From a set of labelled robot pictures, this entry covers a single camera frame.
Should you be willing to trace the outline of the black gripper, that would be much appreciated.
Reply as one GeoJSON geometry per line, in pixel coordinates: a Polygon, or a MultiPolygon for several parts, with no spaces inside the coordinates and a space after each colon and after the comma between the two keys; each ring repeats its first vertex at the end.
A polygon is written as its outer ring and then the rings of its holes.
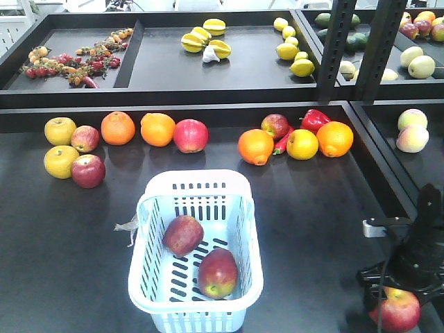
{"type": "Polygon", "coordinates": [[[357,272],[364,304],[386,300],[384,287],[416,291],[420,306],[443,295],[443,191],[426,184],[419,191],[416,219],[384,263],[357,272]]]}

